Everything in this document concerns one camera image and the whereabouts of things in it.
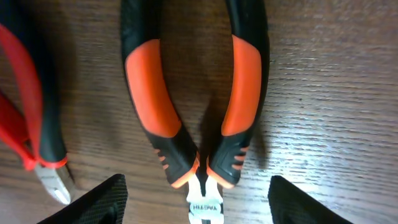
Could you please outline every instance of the black rubber grip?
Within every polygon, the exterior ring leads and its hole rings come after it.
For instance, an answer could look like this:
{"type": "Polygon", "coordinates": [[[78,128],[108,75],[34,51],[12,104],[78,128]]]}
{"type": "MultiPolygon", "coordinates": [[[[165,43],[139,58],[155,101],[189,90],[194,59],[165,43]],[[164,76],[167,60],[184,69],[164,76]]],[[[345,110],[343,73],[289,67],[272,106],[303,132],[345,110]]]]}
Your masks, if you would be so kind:
{"type": "MultiPolygon", "coordinates": [[[[19,39],[34,62],[42,90],[42,99],[37,100],[43,102],[39,156],[43,161],[53,163],[53,166],[57,167],[58,162],[65,161],[67,152],[60,129],[57,80],[52,57],[43,38],[37,33],[32,19],[15,1],[0,2],[0,24],[19,39]]],[[[27,97],[21,95],[21,98],[24,101],[27,97]]]]}
{"type": "Polygon", "coordinates": [[[254,127],[261,115],[266,97],[269,74],[269,38],[267,35],[267,17],[263,0],[226,0],[232,34],[254,46],[261,55],[261,92],[252,125],[245,131],[223,136],[218,149],[209,156],[209,167],[222,179],[236,185],[241,170],[233,166],[242,166],[236,156],[245,156],[242,148],[248,147],[253,136],[254,127]]]}
{"type": "MultiPolygon", "coordinates": [[[[129,67],[131,65],[128,64],[127,58],[130,55],[134,54],[133,52],[140,46],[143,46],[146,43],[150,43],[150,41],[152,40],[160,39],[161,7],[162,0],[122,0],[121,52],[126,75],[126,83],[130,83],[129,79],[133,80],[135,76],[143,76],[143,74],[133,73],[137,70],[129,67]]],[[[142,117],[142,114],[146,113],[146,111],[140,110],[138,107],[138,102],[134,102],[134,99],[140,100],[142,98],[143,100],[145,100],[146,96],[144,96],[140,92],[134,95],[134,85],[130,84],[127,84],[127,87],[130,90],[131,100],[135,106],[137,115],[140,118],[140,116],[142,117]]],[[[159,88],[159,86],[149,86],[148,88],[150,88],[150,90],[153,90],[153,88],[159,88]]],[[[164,94],[162,94],[162,97],[164,97],[165,100],[170,101],[167,90],[165,90],[164,94]]],[[[165,110],[168,110],[167,107],[164,107],[158,101],[146,102],[148,104],[158,103],[160,105],[158,106],[158,108],[160,109],[159,111],[157,111],[157,113],[162,113],[162,111],[164,112],[165,110]]],[[[174,108],[170,110],[173,110],[171,113],[175,114],[175,117],[177,117],[177,113],[175,112],[174,108]]],[[[180,187],[186,181],[188,181],[187,177],[189,175],[186,174],[194,174],[198,165],[196,160],[197,147],[192,141],[192,138],[182,124],[174,136],[165,137],[156,135],[156,133],[151,132],[150,129],[146,128],[145,121],[141,120],[141,118],[140,122],[145,129],[147,137],[152,143],[153,147],[159,150],[157,155],[159,156],[159,159],[161,160],[162,165],[165,169],[168,182],[175,188],[180,187]]]]}

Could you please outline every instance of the brand logo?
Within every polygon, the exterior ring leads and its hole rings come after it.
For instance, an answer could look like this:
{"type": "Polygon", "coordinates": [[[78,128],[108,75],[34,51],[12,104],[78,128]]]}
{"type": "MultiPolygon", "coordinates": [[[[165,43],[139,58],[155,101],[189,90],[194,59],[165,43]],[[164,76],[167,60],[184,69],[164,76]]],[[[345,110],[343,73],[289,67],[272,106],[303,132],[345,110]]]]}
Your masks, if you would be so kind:
{"type": "Polygon", "coordinates": [[[194,205],[192,206],[194,210],[211,210],[217,211],[217,207],[214,205],[194,205]]]}

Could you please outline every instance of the metal blade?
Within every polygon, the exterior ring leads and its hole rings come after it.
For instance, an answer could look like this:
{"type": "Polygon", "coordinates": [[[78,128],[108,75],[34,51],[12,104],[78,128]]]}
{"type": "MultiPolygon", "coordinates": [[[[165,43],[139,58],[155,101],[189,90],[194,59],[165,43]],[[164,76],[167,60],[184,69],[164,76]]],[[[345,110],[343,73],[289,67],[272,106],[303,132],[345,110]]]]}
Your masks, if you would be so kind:
{"type": "Polygon", "coordinates": [[[35,173],[47,192],[58,202],[69,205],[75,196],[75,184],[66,166],[58,169],[35,166],[35,173]]]}
{"type": "Polygon", "coordinates": [[[189,206],[189,220],[191,224],[202,224],[209,220],[211,224],[223,224],[223,198],[218,191],[217,181],[208,177],[206,181],[206,195],[202,196],[200,181],[194,175],[189,181],[187,202],[189,206]]]}

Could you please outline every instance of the red-handled pliers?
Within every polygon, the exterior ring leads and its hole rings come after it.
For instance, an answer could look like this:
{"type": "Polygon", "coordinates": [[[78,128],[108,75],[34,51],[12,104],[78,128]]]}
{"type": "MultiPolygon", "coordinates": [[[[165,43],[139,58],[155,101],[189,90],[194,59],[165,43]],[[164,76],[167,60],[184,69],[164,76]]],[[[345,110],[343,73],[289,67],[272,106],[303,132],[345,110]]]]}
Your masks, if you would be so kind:
{"type": "Polygon", "coordinates": [[[35,170],[51,196],[69,204],[74,184],[65,166],[53,61],[31,19],[14,0],[0,0],[0,44],[24,110],[23,117],[0,92],[0,138],[20,155],[26,170],[35,170]]]}
{"type": "Polygon", "coordinates": [[[267,89],[269,39],[263,0],[226,0],[226,5],[234,50],[233,86],[222,140],[207,158],[209,178],[202,197],[195,175],[198,150],[174,110],[162,74],[162,0],[122,0],[121,4],[122,57],[131,98],[168,182],[175,188],[189,183],[191,223],[223,223],[223,199],[216,183],[227,189],[238,183],[267,89]]]}

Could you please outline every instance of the black handle grip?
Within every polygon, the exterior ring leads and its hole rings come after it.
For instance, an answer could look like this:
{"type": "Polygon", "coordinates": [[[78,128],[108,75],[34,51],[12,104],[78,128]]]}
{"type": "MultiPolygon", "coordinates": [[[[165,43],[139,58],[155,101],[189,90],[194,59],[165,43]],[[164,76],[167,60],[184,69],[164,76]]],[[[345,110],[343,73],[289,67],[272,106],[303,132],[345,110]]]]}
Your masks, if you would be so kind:
{"type": "Polygon", "coordinates": [[[269,74],[269,38],[263,0],[226,0],[233,35],[234,79],[223,139],[209,156],[208,174],[234,187],[261,115],[269,74]]]}
{"type": "Polygon", "coordinates": [[[121,42],[126,82],[138,118],[172,187],[198,167],[197,147],[174,110],[160,58],[162,0],[122,0],[121,42]]]}
{"type": "Polygon", "coordinates": [[[67,162],[52,58],[32,19],[12,0],[0,2],[0,36],[13,67],[35,157],[47,167],[67,162]]]}

